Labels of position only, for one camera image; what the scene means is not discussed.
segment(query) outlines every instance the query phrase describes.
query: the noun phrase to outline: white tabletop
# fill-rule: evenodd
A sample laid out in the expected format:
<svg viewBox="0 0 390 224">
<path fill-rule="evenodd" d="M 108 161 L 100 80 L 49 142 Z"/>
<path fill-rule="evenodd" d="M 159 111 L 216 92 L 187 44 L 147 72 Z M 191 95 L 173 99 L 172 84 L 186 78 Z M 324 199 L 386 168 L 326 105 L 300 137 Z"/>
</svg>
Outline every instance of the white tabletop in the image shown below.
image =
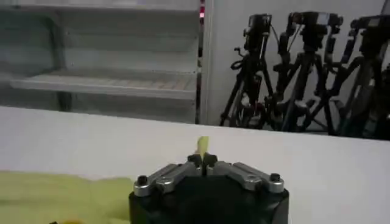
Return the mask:
<svg viewBox="0 0 390 224">
<path fill-rule="evenodd" d="M 0 107 L 0 170 L 148 175 L 210 136 L 210 153 L 278 172 L 293 223 L 389 223 L 390 142 Z"/>
</svg>

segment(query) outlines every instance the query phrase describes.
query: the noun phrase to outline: yellow cloth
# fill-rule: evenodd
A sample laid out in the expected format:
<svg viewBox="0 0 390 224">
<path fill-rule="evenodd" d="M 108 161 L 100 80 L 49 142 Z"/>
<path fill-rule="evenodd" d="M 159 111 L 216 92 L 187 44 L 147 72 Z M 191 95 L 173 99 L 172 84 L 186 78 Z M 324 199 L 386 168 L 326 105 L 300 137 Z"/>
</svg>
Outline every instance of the yellow cloth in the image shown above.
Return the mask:
<svg viewBox="0 0 390 224">
<path fill-rule="evenodd" d="M 129 224 L 130 179 L 0 172 L 0 222 Z"/>
</svg>

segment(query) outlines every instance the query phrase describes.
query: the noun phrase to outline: shelf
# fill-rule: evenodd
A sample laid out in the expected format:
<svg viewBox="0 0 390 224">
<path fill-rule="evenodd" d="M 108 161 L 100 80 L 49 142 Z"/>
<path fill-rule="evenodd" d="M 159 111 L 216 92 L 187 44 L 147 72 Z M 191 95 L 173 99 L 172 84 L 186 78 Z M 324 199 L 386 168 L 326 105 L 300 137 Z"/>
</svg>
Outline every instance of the shelf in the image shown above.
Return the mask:
<svg viewBox="0 0 390 224">
<path fill-rule="evenodd" d="M 42 66 L 37 65 L 11 65 L 10 63 L 0 62 L 0 83 L 2 85 L 9 84 L 12 80 L 37 74 L 42 70 Z"/>
<path fill-rule="evenodd" d="M 75 69 L 13 80 L 21 89 L 66 91 L 164 99 L 196 99 L 196 75 L 156 71 Z"/>
<path fill-rule="evenodd" d="M 16 0 L 20 7 L 197 12 L 197 0 Z"/>
</svg>

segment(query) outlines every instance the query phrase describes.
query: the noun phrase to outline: tripod leg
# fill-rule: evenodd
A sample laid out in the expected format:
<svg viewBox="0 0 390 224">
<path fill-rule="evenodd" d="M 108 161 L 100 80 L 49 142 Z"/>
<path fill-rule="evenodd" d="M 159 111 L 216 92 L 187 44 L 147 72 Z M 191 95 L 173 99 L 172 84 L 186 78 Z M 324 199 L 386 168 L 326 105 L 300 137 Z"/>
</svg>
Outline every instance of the tripod leg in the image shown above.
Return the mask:
<svg viewBox="0 0 390 224">
<path fill-rule="evenodd" d="M 286 79 L 286 82 L 283 86 L 283 91 L 286 90 L 288 84 L 291 82 L 291 79 L 293 79 L 295 73 L 298 71 L 300 65 L 302 64 L 303 55 L 301 53 L 298 54 L 297 59 L 295 60 L 295 63 L 291 67 L 291 70 L 288 72 L 288 76 Z"/>
<path fill-rule="evenodd" d="M 321 96 L 326 91 L 326 84 L 328 79 L 328 72 L 324 70 L 322 67 L 322 59 L 321 56 L 316 54 L 314 56 L 314 65 L 317 69 L 318 81 L 316 85 L 316 90 L 314 91 L 315 96 Z"/>
<path fill-rule="evenodd" d="M 321 111 L 321 109 L 325 106 L 325 104 L 328 102 L 328 99 L 321 99 L 319 104 L 315 107 L 314 111 L 310 113 L 308 116 L 306 116 L 302 126 L 299 128 L 299 131 L 305 131 L 311 124 L 311 122 L 314 120 L 314 118 L 317 116 L 317 114 Z"/>
<path fill-rule="evenodd" d="M 351 92 L 349 94 L 346 107 L 345 107 L 345 118 L 341 120 L 338 126 L 338 132 L 342 136 L 348 136 L 348 132 L 350 132 L 351 125 L 353 119 L 353 113 L 355 113 L 353 110 L 353 106 L 356 105 L 356 100 L 359 98 L 359 96 L 356 98 L 356 92 L 359 87 L 361 87 L 362 79 L 364 79 L 364 76 L 371 74 L 371 60 L 362 60 L 360 64 L 359 71 L 355 78 L 355 83 L 353 84 L 353 87 L 351 89 Z"/>
<path fill-rule="evenodd" d="M 336 135 L 335 128 L 333 127 L 332 114 L 330 112 L 329 102 L 327 102 L 324 106 L 325 118 L 327 120 L 328 134 Z"/>
<path fill-rule="evenodd" d="M 372 72 L 374 73 L 374 80 L 375 80 L 375 90 L 379 94 L 382 92 L 382 75 L 381 75 L 381 69 L 382 69 L 382 60 L 374 60 L 372 62 Z"/>
<path fill-rule="evenodd" d="M 302 65 L 293 89 L 286 116 L 283 120 L 282 131 L 295 131 L 297 127 L 298 116 L 296 114 L 296 100 L 302 100 L 305 94 L 306 82 L 310 73 L 310 67 L 313 64 L 314 54 L 305 54 L 302 59 Z"/>
<path fill-rule="evenodd" d="M 333 82 L 333 86 L 331 88 L 331 95 L 332 96 L 338 96 L 340 94 L 341 86 L 342 84 L 347 80 L 347 78 L 356 70 L 356 68 L 359 67 L 359 65 L 362 63 L 363 58 L 357 57 L 353 59 L 351 64 L 347 69 L 344 69 L 343 67 L 340 67 L 335 81 Z"/>
<path fill-rule="evenodd" d="M 219 123 L 219 126 L 224 126 L 226 119 L 228 118 L 230 109 L 232 108 L 234 99 L 236 98 L 237 92 L 239 88 L 241 87 L 243 80 L 239 77 L 237 77 L 236 83 L 234 84 L 232 93 L 230 94 L 229 100 L 227 101 L 226 107 L 224 112 L 221 114 L 221 121 Z"/>
<path fill-rule="evenodd" d="M 262 72 L 264 74 L 264 79 L 265 79 L 266 86 L 267 86 L 267 89 L 268 89 L 268 95 L 272 96 L 272 95 L 274 95 L 274 90 L 272 89 L 271 79 L 269 78 L 269 73 L 268 73 L 268 69 L 267 69 L 267 63 L 266 63 L 266 60 L 264 58 L 262 59 L 262 61 L 263 61 Z"/>
</svg>

